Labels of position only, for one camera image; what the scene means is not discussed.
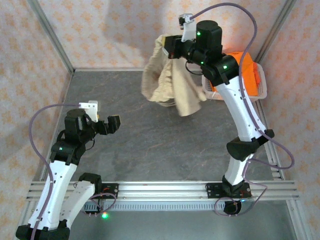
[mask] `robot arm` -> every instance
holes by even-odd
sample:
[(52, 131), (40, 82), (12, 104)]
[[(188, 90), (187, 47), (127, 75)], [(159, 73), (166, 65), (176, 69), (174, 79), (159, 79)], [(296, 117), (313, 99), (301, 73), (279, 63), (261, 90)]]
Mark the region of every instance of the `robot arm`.
[(239, 65), (230, 55), (222, 53), (222, 29), (215, 21), (204, 20), (196, 24), (189, 13), (179, 17), (183, 35), (168, 36), (164, 41), (164, 52), (169, 59), (185, 58), (200, 66), (203, 75), (216, 87), (223, 97), (235, 122), (238, 136), (227, 143), (231, 155), (228, 169), (222, 178), (222, 188), (232, 197), (244, 184), (242, 173), (246, 161), (268, 140), (259, 133), (263, 131), (273, 138), (274, 132), (260, 121), (252, 103), (248, 101), (257, 129), (247, 111), (244, 100), (249, 96), (244, 90), (243, 98), (239, 82)]
[(71, 225), (83, 205), (92, 195), (102, 191), (101, 177), (93, 173), (84, 173), (71, 196), (64, 202), (71, 177), (86, 151), (86, 143), (93, 140), (97, 134), (115, 133), (120, 127), (120, 117), (109, 116), (108, 123), (99, 120), (98, 102), (89, 101), (80, 103), (78, 109), (68, 111), (64, 125), (65, 130), (58, 135), (56, 143), (51, 148), (49, 164), (53, 174), (51, 197), (39, 221), (39, 213), (50, 189), (51, 182), (48, 176), (28, 225), (19, 226), (16, 231), (16, 237), (20, 240), (31, 239), (32, 231), (38, 221), (35, 240), (67, 240)]

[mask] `white plastic basket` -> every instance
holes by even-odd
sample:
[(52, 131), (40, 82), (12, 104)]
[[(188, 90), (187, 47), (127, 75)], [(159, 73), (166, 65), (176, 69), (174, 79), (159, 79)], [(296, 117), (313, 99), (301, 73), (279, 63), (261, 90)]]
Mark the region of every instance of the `white plastic basket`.
[[(265, 99), (267, 97), (267, 83), (265, 72), (260, 64), (257, 64), (257, 66), (261, 82), (258, 87), (258, 96), (249, 96), (251, 102), (255, 102), (259, 99)], [(206, 79), (204, 76), (202, 76), (202, 88), (205, 92), (207, 99), (223, 100), (219, 92), (212, 91), (210, 81)]]

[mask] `gray mat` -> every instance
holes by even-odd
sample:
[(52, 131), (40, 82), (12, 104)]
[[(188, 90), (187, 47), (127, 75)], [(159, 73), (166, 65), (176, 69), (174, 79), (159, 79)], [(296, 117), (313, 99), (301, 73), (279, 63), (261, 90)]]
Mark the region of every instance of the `gray mat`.
[[(84, 172), (103, 181), (220, 181), (227, 170), (226, 144), (237, 137), (234, 121), (223, 101), (208, 100), (201, 110), (180, 117), (176, 107), (149, 102), (141, 94), (141, 71), (78, 71), (66, 103), (101, 102), (100, 118), (121, 117), (115, 134), (98, 135), (95, 146), (81, 158), (72, 180)], [(58, 131), (64, 129), (63, 110)], [(261, 147), (256, 157), (267, 155)], [(252, 163), (247, 176), (272, 180), (269, 167)]]

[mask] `beige towel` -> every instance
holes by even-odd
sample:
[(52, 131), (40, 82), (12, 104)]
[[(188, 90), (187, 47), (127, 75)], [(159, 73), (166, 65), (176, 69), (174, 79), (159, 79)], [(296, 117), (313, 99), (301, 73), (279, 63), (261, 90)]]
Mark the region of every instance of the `beige towel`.
[(185, 68), (185, 59), (168, 59), (162, 50), (161, 35), (142, 74), (141, 92), (151, 102), (169, 107), (175, 105), (180, 116), (188, 116), (206, 100), (201, 86), (196, 86)]

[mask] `patterned wall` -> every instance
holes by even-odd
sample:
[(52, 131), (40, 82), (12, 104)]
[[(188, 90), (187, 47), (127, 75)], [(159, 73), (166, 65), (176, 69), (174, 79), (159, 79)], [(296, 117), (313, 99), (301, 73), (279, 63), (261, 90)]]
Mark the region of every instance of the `patterned wall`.
[[(60, 102), (70, 79), (25, 0), (0, 1), (0, 239), (16, 232), (39, 158), (28, 138), (35, 111)], [(35, 144), (46, 154), (59, 114), (40, 114)]]
[[(319, 0), (297, 1), (262, 63), (268, 84), (263, 109), (276, 139), (296, 158), (286, 176), (298, 180), (314, 239), (320, 239), (319, 29)], [(278, 154), (289, 165), (287, 154)]]
[[(75, 68), (143, 68), (155, 39), (181, 34), (178, 16), (223, 0), (40, 0)], [(259, 27), (250, 53), (256, 56), (285, 0), (231, 0), (253, 13)], [(249, 17), (235, 7), (220, 7), (197, 18), (223, 29), (225, 50), (243, 50), (253, 34)]]

